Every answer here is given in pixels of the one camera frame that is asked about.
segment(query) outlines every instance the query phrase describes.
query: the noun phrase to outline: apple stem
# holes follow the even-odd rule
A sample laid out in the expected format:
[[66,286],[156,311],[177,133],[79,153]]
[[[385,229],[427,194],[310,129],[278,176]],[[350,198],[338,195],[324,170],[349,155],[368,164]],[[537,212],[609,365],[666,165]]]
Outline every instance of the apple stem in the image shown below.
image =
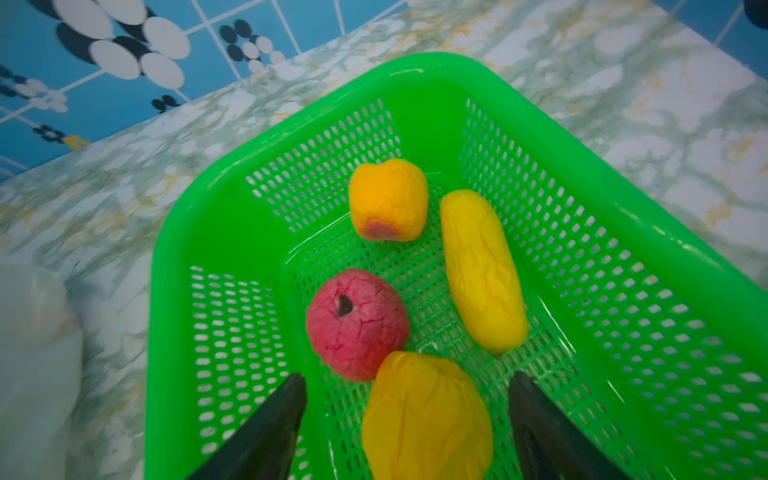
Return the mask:
[[354,307],[352,300],[347,295],[339,295],[339,312],[336,316],[345,316]]

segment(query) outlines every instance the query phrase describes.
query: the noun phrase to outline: white circle pattern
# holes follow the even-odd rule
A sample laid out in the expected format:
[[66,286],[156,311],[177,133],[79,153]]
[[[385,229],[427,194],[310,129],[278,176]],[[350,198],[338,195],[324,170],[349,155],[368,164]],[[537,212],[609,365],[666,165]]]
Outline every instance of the white circle pattern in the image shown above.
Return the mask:
[[256,46],[259,48],[260,51],[267,54],[272,53],[272,49],[274,48],[274,46],[272,45],[272,41],[267,37],[257,38]]
[[126,25],[140,25],[147,19],[147,7],[141,0],[97,0],[112,18]]
[[261,71],[264,71],[264,64],[261,63],[258,60],[251,60],[248,62],[248,69],[250,70],[250,73],[257,74]]
[[67,107],[67,104],[62,104],[57,101],[49,101],[48,106],[51,108],[51,110],[59,114],[65,114],[69,111],[69,107]]
[[34,96],[37,96],[38,92],[31,87],[30,85],[23,83],[23,84],[16,84],[13,87],[18,94],[20,94],[22,97],[26,98],[32,98]]
[[259,52],[259,47],[255,43],[247,41],[243,44],[243,55],[253,60],[254,58],[259,58],[261,52]]
[[281,51],[273,51],[270,53],[270,62],[272,62],[274,65],[282,63],[286,60],[286,56],[283,55]]
[[147,41],[166,57],[179,60],[190,54],[189,39],[172,21],[162,17],[147,18],[142,29]]
[[37,108],[38,110],[48,110],[49,109],[48,102],[46,102],[45,100],[43,100],[40,97],[30,98],[29,99],[29,104],[33,108]]
[[67,101],[67,95],[61,93],[58,90],[51,90],[48,92],[48,96],[52,101],[65,103]]
[[139,63],[127,48],[109,40],[97,40],[88,47],[96,65],[108,74],[124,80],[133,80],[141,74]]
[[53,0],[61,20],[77,33],[96,40],[114,37],[112,20],[92,0]]
[[184,85],[184,72],[176,62],[159,53],[141,57],[141,69],[147,78],[163,88],[174,90]]
[[28,78],[27,85],[34,88],[35,91],[37,91],[40,94],[43,94],[46,91],[48,91],[48,87],[43,82],[39,81],[37,78]]

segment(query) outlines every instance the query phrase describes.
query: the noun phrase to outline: green plastic basket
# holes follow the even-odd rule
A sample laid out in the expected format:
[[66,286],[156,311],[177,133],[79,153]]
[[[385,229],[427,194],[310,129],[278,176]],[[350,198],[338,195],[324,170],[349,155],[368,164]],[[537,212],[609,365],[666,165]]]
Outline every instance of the green plastic basket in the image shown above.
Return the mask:
[[[357,237],[355,167],[402,157],[429,181],[411,243]],[[531,333],[498,357],[451,300],[442,196],[494,206]],[[360,425],[370,383],[310,348],[305,311],[347,268],[390,282],[408,350],[456,361],[491,413],[487,478],[519,478],[506,387],[538,383],[634,478],[768,478],[768,296],[486,67],[400,58],[317,101],[206,170],[154,251],[147,480],[186,478],[289,372],[307,381],[292,478],[370,478]]]

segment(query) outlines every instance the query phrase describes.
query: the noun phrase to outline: black dot pattern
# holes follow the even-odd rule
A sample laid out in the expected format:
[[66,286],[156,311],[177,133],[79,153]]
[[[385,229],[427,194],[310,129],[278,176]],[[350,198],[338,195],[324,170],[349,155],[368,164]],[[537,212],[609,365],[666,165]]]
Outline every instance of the black dot pattern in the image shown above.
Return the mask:
[[66,134],[61,130],[55,130],[51,125],[40,125],[32,129],[36,134],[40,135],[40,138],[47,142],[56,142],[59,144],[64,143]]
[[240,61],[245,58],[245,55],[243,55],[243,50],[240,49],[237,45],[227,45],[227,54],[232,58],[234,61]]
[[[153,11],[147,8],[147,18],[151,18],[151,17],[156,17],[156,15],[154,14]],[[126,25],[125,23],[118,22],[118,25],[120,25],[120,28],[122,28],[131,37],[136,38],[138,41],[142,41],[143,43],[149,43],[147,41],[147,37],[144,36],[144,29],[142,28],[143,24]]]
[[235,20],[235,31],[243,38],[248,38],[253,33],[250,29],[250,24],[242,18]]
[[18,92],[13,89],[13,74],[4,65],[0,65],[0,95],[3,97],[18,97]]
[[168,108],[178,107],[179,102],[170,95],[163,95],[161,98],[155,98],[152,100],[152,106],[155,107],[158,114],[168,110]]
[[237,41],[237,32],[229,25],[225,25],[219,28],[219,35],[226,43],[234,43]]
[[149,48],[140,41],[136,40],[135,38],[131,37],[117,37],[113,40],[114,43],[120,45],[121,47],[125,47],[126,50],[128,50],[131,54],[133,54],[134,57],[138,60],[143,55],[146,55],[150,52]]
[[94,42],[93,38],[86,37],[85,35],[76,32],[64,22],[56,25],[56,37],[58,37],[59,42],[64,45],[64,48],[66,48],[69,53],[80,58],[82,61],[96,65],[89,50],[91,43]]

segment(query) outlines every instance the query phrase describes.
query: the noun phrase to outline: white plastic bag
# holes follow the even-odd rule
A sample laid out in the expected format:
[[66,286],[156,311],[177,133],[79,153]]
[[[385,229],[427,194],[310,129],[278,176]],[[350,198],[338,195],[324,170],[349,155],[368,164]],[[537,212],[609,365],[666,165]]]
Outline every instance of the white plastic bag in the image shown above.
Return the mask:
[[0,265],[0,478],[64,478],[82,350],[59,276]]

